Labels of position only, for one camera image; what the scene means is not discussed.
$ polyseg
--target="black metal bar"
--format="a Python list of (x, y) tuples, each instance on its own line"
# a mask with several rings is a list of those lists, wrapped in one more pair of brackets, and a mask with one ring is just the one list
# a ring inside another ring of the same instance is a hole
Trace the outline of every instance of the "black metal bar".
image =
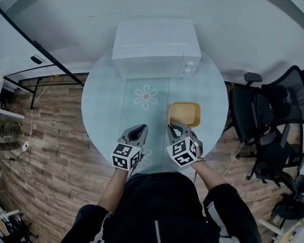
[(33, 68), (30, 68), (30, 69), (25, 69), (25, 70), (23, 70), (23, 71), (19, 71), (19, 72), (16, 72), (16, 73), (12, 73), (12, 74), (9, 74), (9, 75), (6, 75), (6, 76), (15, 75), (15, 74), (20, 74), (20, 73), (27, 72), (27, 71), (31, 71), (31, 70), (34, 70), (34, 69), (39, 69), (39, 68), (43, 68), (43, 67), (52, 67), (52, 66), (55, 66), (55, 65), (54, 65), (54, 64), (51, 64), (51, 65), (46, 65), (46, 66), (33, 67)]
[(250, 153), (248, 155), (237, 155), (235, 158), (240, 160), (241, 158), (257, 158), (257, 156), (254, 153)]
[(83, 83), (80, 79), (78, 79), (75, 75), (73, 75), (65, 66), (63, 66), (56, 58), (52, 56), (51, 53), (49, 53), (47, 50), (45, 50), (41, 44), (39, 44), (37, 41), (33, 41), (32, 45), (41, 52), (45, 57), (47, 57), (52, 63), (54, 63), (59, 69), (61, 69), (64, 73), (66, 73), (69, 77), (71, 77), (74, 81), (76, 81), (81, 86), (85, 86), (85, 83)]
[(299, 154), (303, 154), (303, 124), (299, 124)]
[(56, 65), (59, 69), (61, 69), (64, 73), (66, 73), (68, 76), (70, 76), (74, 81), (79, 83), (81, 86), (84, 86), (85, 83), (80, 81), (75, 75), (73, 75), (65, 66), (63, 66), (56, 58), (52, 56), (51, 53), (49, 53), (47, 50), (45, 50), (41, 44), (39, 44), (37, 41), (32, 41), (6, 14), (5, 12), (0, 8), (0, 14), (4, 19), (10, 23), (10, 25), (19, 32), (20, 35), (22, 35), (30, 44), (32, 44), (39, 52), (41, 52), (48, 60), (50, 60), (54, 65)]
[[(38, 85), (38, 84), (40, 83), (41, 80), (42, 80), (42, 78), (39, 77), (39, 78), (37, 79), (36, 85)], [(32, 96), (31, 105), (30, 105), (30, 110), (34, 110), (34, 109), (35, 109), (35, 107), (34, 107), (34, 100), (35, 100), (36, 92), (37, 92), (37, 87), (35, 87), (35, 91), (34, 91), (34, 94), (33, 94), (33, 96)]]
[(10, 78), (8, 78), (8, 77), (6, 77), (6, 76), (4, 76), (4, 80), (7, 80), (8, 82), (14, 84), (15, 86), (17, 86), (17, 87), (19, 87), (19, 88), (21, 88), (21, 89), (23, 89), (23, 90), (26, 90), (27, 92), (30, 92), (30, 93), (32, 93), (32, 94), (34, 93), (33, 90), (31, 90), (31, 89), (29, 89), (29, 88), (27, 88), (27, 87), (22, 86), (21, 84), (17, 83), (16, 81), (13, 81), (12, 79), (10, 79)]
[[(89, 75), (88, 72), (83, 72), (83, 73), (75, 73), (74, 74), (75, 76), (83, 76), (83, 75)], [(64, 76), (68, 76), (67, 74), (57, 74), (57, 75), (53, 75), (54, 77), (64, 77)], [(41, 76), (42, 79), (45, 79), (45, 78), (51, 78), (52, 76), (51, 75), (44, 75), (44, 76)], [(24, 81), (30, 81), (30, 80), (37, 80), (37, 77), (30, 77), (30, 78), (25, 78), (25, 79), (21, 79), (19, 82), (24, 82)]]
[(50, 86), (78, 86), (78, 83), (50, 83), (50, 84), (36, 84), (25, 87), (50, 87)]

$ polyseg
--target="fiducial marker cube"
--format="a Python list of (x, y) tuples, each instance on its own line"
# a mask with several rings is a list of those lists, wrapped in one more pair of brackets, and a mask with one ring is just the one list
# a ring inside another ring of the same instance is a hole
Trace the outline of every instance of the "fiducial marker cube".
[(117, 143), (111, 157), (112, 165), (114, 167), (130, 171), (140, 161), (141, 148), (123, 143)]
[(195, 144), (190, 137), (167, 147), (168, 153), (173, 161), (180, 167), (189, 165), (197, 160), (198, 144)]

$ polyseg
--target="flower pattern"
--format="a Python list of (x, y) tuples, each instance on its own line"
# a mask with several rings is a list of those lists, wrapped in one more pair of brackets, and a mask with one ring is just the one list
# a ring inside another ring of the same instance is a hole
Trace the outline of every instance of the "flower pattern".
[(153, 89), (150, 91), (150, 86), (147, 84), (143, 86), (143, 90), (135, 89), (134, 93), (138, 96), (134, 100), (134, 104), (142, 104), (144, 110), (148, 110), (149, 104), (156, 105), (158, 103), (157, 99), (154, 98), (158, 94), (158, 90)]

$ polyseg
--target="black shirt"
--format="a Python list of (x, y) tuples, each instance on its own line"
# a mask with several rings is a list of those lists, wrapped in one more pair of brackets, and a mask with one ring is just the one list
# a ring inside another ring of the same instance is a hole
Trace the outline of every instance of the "black shirt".
[[(238, 192), (229, 184), (209, 191), (203, 217), (196, 188), (181, 173), (134, 175), (125, 185), (115, 215), (103, 226), (109, 242), (218, 242), (220, 228), (207, 207), (214, 207), (230, 236), (240, 243), (261, 243), (256, 222)], [(82, 207), (62, 243), (91, 242), (108, 211), (100, 206)]]

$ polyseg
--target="black sleeve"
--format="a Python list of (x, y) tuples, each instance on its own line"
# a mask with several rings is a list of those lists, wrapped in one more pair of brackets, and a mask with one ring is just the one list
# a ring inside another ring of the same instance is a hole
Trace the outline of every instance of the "black sleeve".
[(203, 202), (209, 224), (217, 226), (207, 209), (212, 202), (230, 236), (235, 236), (240, 243), (261, 243), (257, 224), (233, 186), (221, 184), (212, 188)]
[(77, 214), (73, 227), (61, 243), (93, 241), (107, 214), (108, 211), (101, 206), (83, 206)]

